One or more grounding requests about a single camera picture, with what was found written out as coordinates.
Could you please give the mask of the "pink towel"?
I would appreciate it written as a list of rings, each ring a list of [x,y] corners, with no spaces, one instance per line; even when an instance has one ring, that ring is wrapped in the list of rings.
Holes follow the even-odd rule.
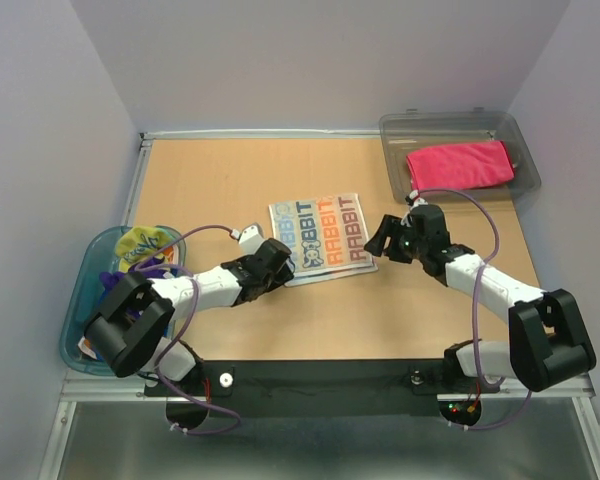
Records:
[[[501,141],[444,144],[406,155],[416,190],[472,190],[506,184],[515,173]]]

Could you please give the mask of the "patterned light blue towel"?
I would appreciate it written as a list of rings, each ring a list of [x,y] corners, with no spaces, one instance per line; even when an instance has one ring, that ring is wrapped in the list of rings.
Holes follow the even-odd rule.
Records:
[[[274,237],[291,250],[288,287],[377,270],[364,249],[369,234],[358,194],[276,202],[268,210]]]

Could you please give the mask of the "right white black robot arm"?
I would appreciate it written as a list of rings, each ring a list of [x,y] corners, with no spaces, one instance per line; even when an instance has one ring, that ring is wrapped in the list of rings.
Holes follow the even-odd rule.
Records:
[[[384,216],[364,249],[398,263],[419,262],[426,274],[471,296],[474,308],[484,306],[507,326],[505,342],[474,338],[447,348],[440,366],[446,387],[462,390],[484,376],[513,378],[541,392],[595,368],[575,297],[518,281],[453,242],[439,206],[421,204],[403,218]]]

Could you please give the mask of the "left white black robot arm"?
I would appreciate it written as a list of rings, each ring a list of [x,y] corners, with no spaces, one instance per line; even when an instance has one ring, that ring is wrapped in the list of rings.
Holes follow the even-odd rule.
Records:
[[[192,350],[169,339],[170,324],[213,308],[252,302],[293,278],[291,250],[264,240],[255,252],[174,278],[125,274],[86,321],[84,338],[115,376],[155,373],[179,393],[195,392],[203,371]]]

